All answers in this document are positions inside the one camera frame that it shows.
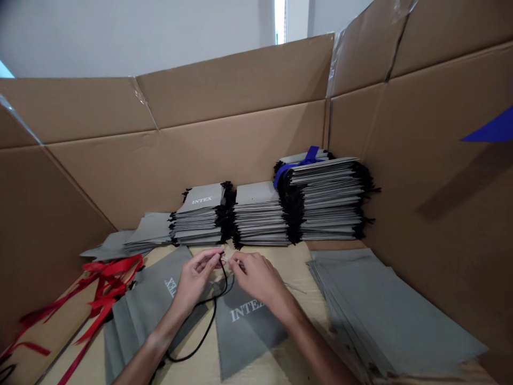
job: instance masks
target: stack of bags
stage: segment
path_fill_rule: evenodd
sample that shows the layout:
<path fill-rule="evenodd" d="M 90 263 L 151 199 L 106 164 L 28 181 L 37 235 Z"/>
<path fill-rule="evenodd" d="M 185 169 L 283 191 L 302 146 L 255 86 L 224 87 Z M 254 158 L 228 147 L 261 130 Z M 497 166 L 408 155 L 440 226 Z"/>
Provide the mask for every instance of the stack of bags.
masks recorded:
<path fill-rule="evenodd" d="M 363 238 L 372 222 L 363 216 L 363 198 L 379 191 L 369 170 L 357 158 L 316 160 L 277 173 L 290 241 Z"/>
<path fill-rule="evenodd" d="M 237 187 L 234 245 L 286 246 L 287 224 L 272 182 Z"/>
<path fill-rule="evenodd" d="M 146 213 L 141 218 L 137 230 L 125 242 L 125 250 L 129 254 L 135 255 L 171 244 L 170 217 L 171 213 Z"/>
<path fill-rule="evenodd" d="M 312 251 L 308 262 L 340 339 L 383 375 L 461 376 L 487 347 L 383 265 L 370 249 Z"/>
<path fill-rule="evenodd" d="M 125 243 L 134 234 L 133 230 L 122 230 L 113 233 L 100 246 L 91 250 L 84 251 L 81 257 L 94 257 L 94 262 L 107 262 L 118 258 L 128 258 L 139 254 L 139 252 L 129 252 L 125 249 Z"/>
<path fill-rule="evenodd" d="M 196 247 L 224 243 L 231 235 L 231 188 L 224 182 L 187 190 L 182 207 L 172 214 L 174 241 Z"/>
<path fill-rule="evenodd" d="M 155 330 L 176 293 L 183 265 L 192 257 L 189 249 L 179 247 L 167 257 L 135 276 L 136 285 L 112 307 L 113 318 L 104 326 L 105 376 L 110 385 Z M 206 299 L 208 284 L 201 299 Z M 205 304 L 196 306 L 173 339 L 171 354 L 205 315 Z"/>

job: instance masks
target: black drawstring cord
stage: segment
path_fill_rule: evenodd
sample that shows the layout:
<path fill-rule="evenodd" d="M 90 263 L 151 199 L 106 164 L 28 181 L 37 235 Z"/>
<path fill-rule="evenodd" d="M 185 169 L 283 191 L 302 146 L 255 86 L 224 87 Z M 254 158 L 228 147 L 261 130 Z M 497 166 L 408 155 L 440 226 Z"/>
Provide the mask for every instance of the black drawstring cord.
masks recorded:
<path fill-rule="evenodd" d="M 232 280 L 231 282 L 231 286 L 230 286 L 230 290 L 227 291 L 228 289 L 228 276 L 226 275 L 226 270 L 224 269 L 224 266 L 223 266 L 223 262 L 220 260 L 221 262 L 221 268 L 223 269 L 223 274 L 224 274 L 224 289 L 223 291 L 219 294 L 219 295 L 216 295 L 216 296 L 212 296 L 212 298 L 209 298 L 209 299 L 205 299 L 203 301 L 200 301 L 196 304 L 196 306 L 200 306 L 200 305 L 203 305 L 207 302 L 210 302 L 210 301 L 214 301 L 214 314 L 212 314 L 212 318 L 210 320 L 210 323 L 208 324 L 208 327 L 207 327 L 207 330 L 205 331 L 205 334 L 203 335 L 203 338 L 201 339 L 200 343 L 198 344 L 198 346 L 192 351 L 192 353 L 190 353 L 189 355 L 183 357 L 183 358 L 173 358 L 171 357 L 171 355 L 169 354 L 168 351 L 166 351 L 166 357 L 169 358 L 169 360 L 171 362 L 174 362 L 174 363 L 178 363 L 178 362 L 183 362 L 183 361 L 186 361 L 188 360 L 189 358 L 191 358 L 192 356 L 194 356 L 196 354 L 196 352 L 199 350 L 199 348 L 201 348 L 201 345 L 203 344 L 203 341 L 205 340 L 205 338 L 207 337 L 207 334 L 208 332 L 210 331 L 210 328 L 212 326 L 212 324 L 214 323 L 214 318 L 215 318 L 215 312 L 217 310 L 217 299 L 219 297 L 222 297 L 224 294 L 226 294 L 227 292 L 229 292 L 231 290 L 231 288 L 234 286 L 234 281 L 235 280 Z"/>

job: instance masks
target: black cord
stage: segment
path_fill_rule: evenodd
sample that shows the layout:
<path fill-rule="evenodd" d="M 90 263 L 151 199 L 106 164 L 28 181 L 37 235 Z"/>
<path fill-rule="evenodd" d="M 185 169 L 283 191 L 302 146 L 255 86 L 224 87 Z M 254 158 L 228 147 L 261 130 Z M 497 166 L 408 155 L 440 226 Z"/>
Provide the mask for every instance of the black cord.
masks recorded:
<path fill-rule="evenodd" d="M 212 296 L 212 298 L 205 299 L 205 300 L 200 301 L 200 302 L 198 302 L 198 303 L 196 304 L 196 306 L 200 306 L 200 305 L 203 305 L 203 304 L 205 304 L 205 303 L 207 303 L 207 302 L 214 301 L 214 314 L 212 314 L 212 318 L 211 318 L 211 320 L 210 320 L 210 323 L 208 324 L 207 330 L 205 331 L 205 334 L 203 335 L 203 338 L 201 339 L 201 341 L 200 341 L 200 343 L 198 344 L 198 346 L 197 346 L 197 347 L 192 351 L 192 353 L 190 353 L 189 355 L 187 355 L 187 356 L 185 356 L 185 357 L 183 357 L 183 358 L 173 358 L 173 357 L 171 357 L 171 355 L 169 354 L 169 352 L 168 352 L 168 351 L 166 351 L 166 356 L 167 356 L 167 358 L 169 358 L 169 360 L 170 360 L 171 362 L 179 363 L 179 362 L 186 361 L 186 360 L 188 360 L 189 358 L 191 358 L 192 356 L 194 356 L 194 355 L 196 354 L 196 352 L 199 350 L 199 348 L 201 348 L 201 345 L 203 344 L 203 341 L 204 341 L 204 340 L 205 340 L 205 338 L 207 337 L 207 334 L 208 334 L 208 332 L 210 331 L 210 328 L 211 328 L 212 324 L 214 323 L 215 312 L 216 312 L 216 310 L 217 310 L 217 299 L 218 299 L 219 297 L 222 297 L 222 296 L 223 296 L 223 295 L 225 295 L 226 293 L 228 293 L 228 292 L 232 289 L 232 287 L 234 286 L 234 281 L 235 281 L 235 280 L 232 280 L 231 285 L 230 285 L 230 289 L 227 291 L 227 289 L 228 289 L 228 276 L 226 275 L 226 270 L 224 269 L 223 262 L 222 262 L 222 261 L 220 261 L 220 262 L 221 262 L 221 268 L 223 269 L 223 274 L 224 274 L 224 289 L 223 289 L 223 291 L 222 291 L 220 294 L 216 295 L 216 296 Z"/>
<path fill-rule="evenodd" d="M 9 378 L 12 372 L 14 372 L 14 369 L 16 369 L 16 364 L 11 364 L 0 371 L 0 377 L 2 377 L 0 378 L 0 384 L 4 383 L 4 381 Z"/>

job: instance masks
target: red ribbon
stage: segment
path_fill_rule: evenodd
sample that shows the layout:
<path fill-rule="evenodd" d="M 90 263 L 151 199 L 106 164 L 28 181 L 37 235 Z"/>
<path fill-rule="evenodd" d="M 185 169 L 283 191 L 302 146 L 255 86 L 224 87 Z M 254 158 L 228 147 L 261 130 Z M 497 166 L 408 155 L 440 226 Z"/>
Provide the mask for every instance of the red ribbon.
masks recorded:
<path fill-rule="evenodd" d="M 135 265 L 135 269 L 128 278 L 125 280 L 125 275 L 132 269 Z M 71 366 L 68 368 L 64 376 L 60 379 L 58 385 L 65 385 L 72 374 L 75 372 L 75 369 L 79 365 L 83 356 L 89 345 L 92 342 L 93 336 L 96 334 L 100 326 L 104 323 L 105 318 L 109 314 L 112 306 L 116 302 L 116 296 L 123 296 L 127 291 L 127 285 L 134 278 L 135 273 L 141 268 L 143 265 L 143 256 L 136 255 L 130 258 L 122 259 L 119 261 L 113 261 L 107 265 L 100 262 L 92 262 L 82 266 L 82 269 L 86 272 L 90 272 L 91 275 L 87 278 L 81 279 L 77 282 L 76 287 L 71 290 L 64 297 L 58 299 L 57 301 L 44 306 L 38 310 L 35 310 L 31 313 L 28 313 L 21 317 L 20 322 L 23 325 L 23 330 L 16 336 L 15 341 L 11 344 L 11 346 L 5 351 L 5 353 L 0 357 L 0 362 L 3 358 L 8 356 L 19 346 L 25 346 L 29 349 L 32 349 L 44 356 L 48 356 L 51 352 L 35 343 L 32 342 L 20 342 L 17 341 L 23 336 L 23 334 L 30 329 L 30 327 L 34 326 L 36 323 L 47 317 L 44 323 L 48 322 L 48 320 L 68 301 L 77 293 L 81 292 L 91 283 L 98 279 L 98 288 L 96 289 L 95 299 L 90 302 L 91 306 L 91 314 L 90 318 L 98 316 L 98 318 L 93 322 L 93 324 L 89 327 L 89 329 L 84 333 L 82 337 L 75 342 L 75 344 L 80 344 L 84 341 L 87 343 L 84 345 L 82 350 L 80 351 L 77 358 L 73 361 Z"/>

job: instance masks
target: white wall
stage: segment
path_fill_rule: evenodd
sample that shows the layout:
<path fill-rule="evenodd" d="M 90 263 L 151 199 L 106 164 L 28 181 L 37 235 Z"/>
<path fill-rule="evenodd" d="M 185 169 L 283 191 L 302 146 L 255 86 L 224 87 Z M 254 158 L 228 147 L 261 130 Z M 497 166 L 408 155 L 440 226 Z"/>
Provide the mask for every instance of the white wall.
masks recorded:
<path fill-rule="evenodd" d="M 273 45 L 273 0 L 3 0 L 17 78 L 129 76 Z"/>
<path fill-rule="evenodd" d="M 310 0 L 308 36 L 339 33 L 370 3 L 372 0 Z"/>
<path fill-rule="evenodd" d="M 308 11 L 310 0 L 289 0 L 287 8 L 287 41 L 308 37 Z"/>

